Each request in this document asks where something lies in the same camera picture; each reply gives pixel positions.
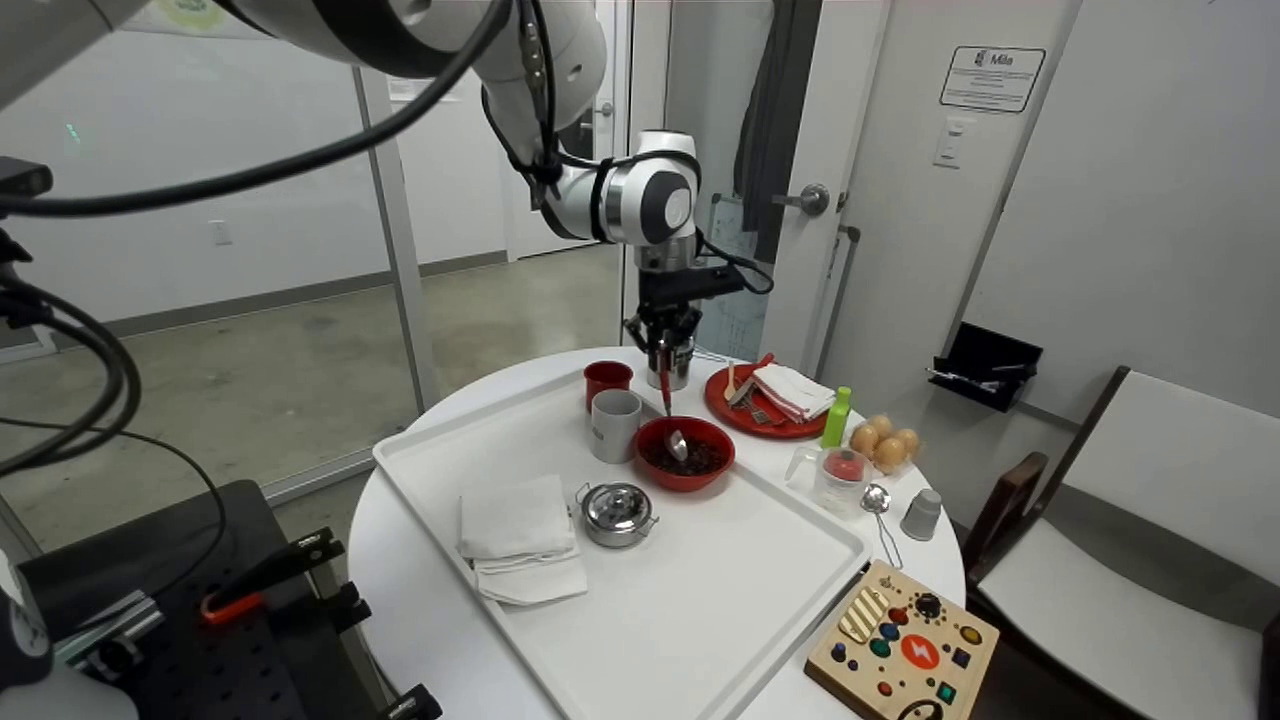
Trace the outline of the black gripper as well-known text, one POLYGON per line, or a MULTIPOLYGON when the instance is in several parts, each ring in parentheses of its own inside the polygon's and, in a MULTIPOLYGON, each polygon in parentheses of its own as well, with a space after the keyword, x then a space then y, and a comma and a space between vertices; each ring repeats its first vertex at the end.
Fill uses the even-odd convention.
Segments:
POLYGON ((701 302, 729 295, 739 288, 742 277, 735 267, 645 274, 640 309, 629 322, 629 338, 645 347, 645 370, 658 372, 658 353, 666 346, 666 372, 689 377, 689 340, 701 324, 701 302))

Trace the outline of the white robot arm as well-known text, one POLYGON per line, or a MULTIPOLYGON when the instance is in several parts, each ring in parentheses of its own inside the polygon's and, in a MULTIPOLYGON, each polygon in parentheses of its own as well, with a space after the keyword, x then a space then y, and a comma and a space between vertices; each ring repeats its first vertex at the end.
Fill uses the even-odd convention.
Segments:
POLYGON ((603 86, 609 39, 591 0, 211 0, 243 27, 298 53, 423 79, 423 91, 372 127, 207 180, 116 198, 49 202, 53 171, 5 160, 5 216, 116 216, 197 205, 291 180, 401 138, 426 115, 459 75, 479 79, 479 112, 529 183, 530 207, 563 240, 636 244, 640 303, 624 324, 647 372, 682 372, 701 302, 739 291, 733 267, 701 267, 701 157, 682 131, 645 131, 631 157, 576 160, 560 131, 603 86))

